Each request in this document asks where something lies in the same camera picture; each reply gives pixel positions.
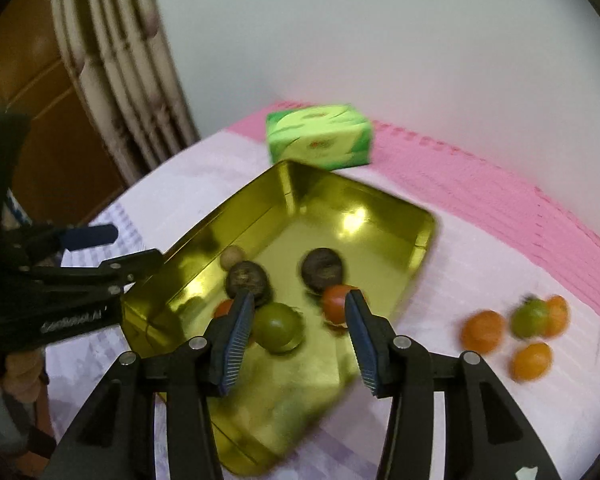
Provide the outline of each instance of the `golden tray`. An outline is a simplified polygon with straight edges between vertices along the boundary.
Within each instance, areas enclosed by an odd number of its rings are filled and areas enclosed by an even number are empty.
[[[285,160],[211,212],[165,255],[164,267],[123,296],[122,329],[143,358],[170,352],[205,331],[226,299],[219,256],[228,245],[264,267],[275,301],[299,310],[305,342],[274,356],[250,345],[238,382],[208,405],[222,464],[240,475],[269,470],[298,444],[359,376],[346,331],[325,324],[299,277],[316,247],[338,251],[346,280],[375,314],[395,310],[434,234],[431,213],[329,171]]]

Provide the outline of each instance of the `green fruit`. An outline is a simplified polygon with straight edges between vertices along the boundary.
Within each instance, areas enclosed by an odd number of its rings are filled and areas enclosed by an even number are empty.
[[[549,321],[549,308],[546,302],[529,296],[511,316],[511,331],[520,339],[542,335]]]
[[[290,306],[268,303],[256,310],[251,334],[257,344],[273,354],[289,352],[304,341],[304,322]]]

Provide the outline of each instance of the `green box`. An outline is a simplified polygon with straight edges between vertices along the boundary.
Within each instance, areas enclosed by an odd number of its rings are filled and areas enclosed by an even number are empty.
[[[271,161],[291,158],[337,170],[369,163],[371,122],[349,105],[310,106],[267,116]]]

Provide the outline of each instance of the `dark brown round object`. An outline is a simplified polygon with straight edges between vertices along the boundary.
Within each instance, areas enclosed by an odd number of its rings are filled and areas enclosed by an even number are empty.
[[[344,264],[336,251],[320,247],[304,257],[300,275],[309,289],[322,294],[326,288],[344,282]]]
[[[244,260],[235,264],[224,280],[224,290],[229,298],[235,298],[238,289],[246,288],[253,294],[255,306],[269,303],[272,298],[269,277],[257,263]]]

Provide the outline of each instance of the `silver bolt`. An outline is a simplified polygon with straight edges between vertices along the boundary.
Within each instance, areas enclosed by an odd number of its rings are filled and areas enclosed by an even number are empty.
[[[124,352],[119,358],[118,361],[121,365],[130,365],[136,362],[136,353],[135,352]]]
[[[202,336],[189,339],[189,347],[192,350],[202,350],[206,346],[206,339]]]
[[[394,337],[394,345],[396,348],[406,350],[411,346],[411,339],[409,339],[405,335],[397,335],[396,337]]]
[[[467,352],[464,354],[463,359],[470,365],[477,365],[480,362],[480,356],[475,352]]]

